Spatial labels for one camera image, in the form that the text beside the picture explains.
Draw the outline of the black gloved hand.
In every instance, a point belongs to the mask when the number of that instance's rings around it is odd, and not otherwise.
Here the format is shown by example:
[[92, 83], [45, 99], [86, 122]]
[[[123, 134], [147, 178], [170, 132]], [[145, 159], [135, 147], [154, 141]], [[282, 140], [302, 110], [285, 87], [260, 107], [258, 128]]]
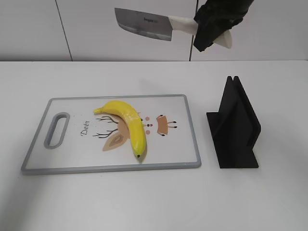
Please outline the black gloved hand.
[[194, 47], [202, 52], [223, 32], [243, 21], [253, 0], [208, 0], [197, 11], [194, 21], [198, 29]]

